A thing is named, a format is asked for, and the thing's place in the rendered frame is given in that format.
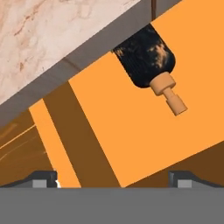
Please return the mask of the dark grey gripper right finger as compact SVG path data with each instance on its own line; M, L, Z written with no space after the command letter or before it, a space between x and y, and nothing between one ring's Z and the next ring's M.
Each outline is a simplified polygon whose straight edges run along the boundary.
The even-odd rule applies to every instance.
M201 179L190 171L169 171L168 183L169 187L174 188L223 188L223 185Z

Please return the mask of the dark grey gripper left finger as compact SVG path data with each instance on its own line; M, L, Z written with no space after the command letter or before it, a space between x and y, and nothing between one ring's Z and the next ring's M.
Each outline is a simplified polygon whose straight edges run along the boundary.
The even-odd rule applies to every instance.
M57 180L56 171L34 171L26 178L1 185L1 188L57 188Z

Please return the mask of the black soap dispenser, orange pump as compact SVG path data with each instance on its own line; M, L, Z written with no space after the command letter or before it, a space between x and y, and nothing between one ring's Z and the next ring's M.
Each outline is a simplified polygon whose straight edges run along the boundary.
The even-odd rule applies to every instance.
M124 40L112 52L138 88L151 88L155 95L164 95L175 116L187 110L181 98L172 91L176 85L171 76L175 55L152 24Z

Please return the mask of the orange cupboard door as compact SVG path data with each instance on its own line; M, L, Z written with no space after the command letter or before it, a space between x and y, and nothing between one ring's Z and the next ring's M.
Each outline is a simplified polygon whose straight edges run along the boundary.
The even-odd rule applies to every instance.
M58 173L59 185L63 188L80 187L81 184L67 155L66 149L54 126L43 99L29 107L32 119L45 146L52 168Z

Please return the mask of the orange cupboard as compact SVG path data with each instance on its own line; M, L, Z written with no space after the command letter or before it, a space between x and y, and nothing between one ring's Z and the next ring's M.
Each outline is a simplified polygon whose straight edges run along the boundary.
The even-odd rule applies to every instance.
M162 187L170 170L224 186L224 0L181 0L153 25L186 112L135 87L112 52L45 98L82 186Z

